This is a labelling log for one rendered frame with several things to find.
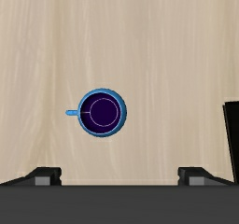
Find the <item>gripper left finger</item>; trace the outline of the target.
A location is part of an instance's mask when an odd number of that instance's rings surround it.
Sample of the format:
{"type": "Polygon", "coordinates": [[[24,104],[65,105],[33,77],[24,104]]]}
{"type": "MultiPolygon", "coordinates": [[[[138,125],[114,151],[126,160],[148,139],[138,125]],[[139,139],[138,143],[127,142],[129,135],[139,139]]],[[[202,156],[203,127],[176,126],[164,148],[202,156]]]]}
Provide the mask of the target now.
{"type": "Polygon", "coordinates": [[[1,183],[1,186],[61,186],[60,167],[37,167],[26,176],[1,183]]]}

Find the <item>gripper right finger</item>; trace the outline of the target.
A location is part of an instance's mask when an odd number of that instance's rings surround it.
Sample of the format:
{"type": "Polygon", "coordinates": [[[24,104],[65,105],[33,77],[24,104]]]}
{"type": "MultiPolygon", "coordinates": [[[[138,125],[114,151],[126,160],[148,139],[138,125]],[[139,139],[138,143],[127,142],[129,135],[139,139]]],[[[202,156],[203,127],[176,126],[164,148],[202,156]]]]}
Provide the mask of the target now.
{"type": "Polygon", "coordinates": [[[234,183],[211,175],[202,167],[179,167],[179,186],[234,186],[234,183]]]}

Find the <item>blue mug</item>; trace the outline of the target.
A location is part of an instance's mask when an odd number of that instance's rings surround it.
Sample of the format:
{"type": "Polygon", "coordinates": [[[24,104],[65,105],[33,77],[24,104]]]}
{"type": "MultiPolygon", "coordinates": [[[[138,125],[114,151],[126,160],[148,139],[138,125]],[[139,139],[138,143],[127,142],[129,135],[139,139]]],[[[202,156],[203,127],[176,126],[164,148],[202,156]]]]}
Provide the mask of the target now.
{"type": "Polygon", "coordinates": [[[100,88],[86,93],[77,110],[66,110],[65,114],[76,116],[86,133],[95,137],[108,137],[123,127],[127,119],[127,107],[118,93],[100,88]]]}

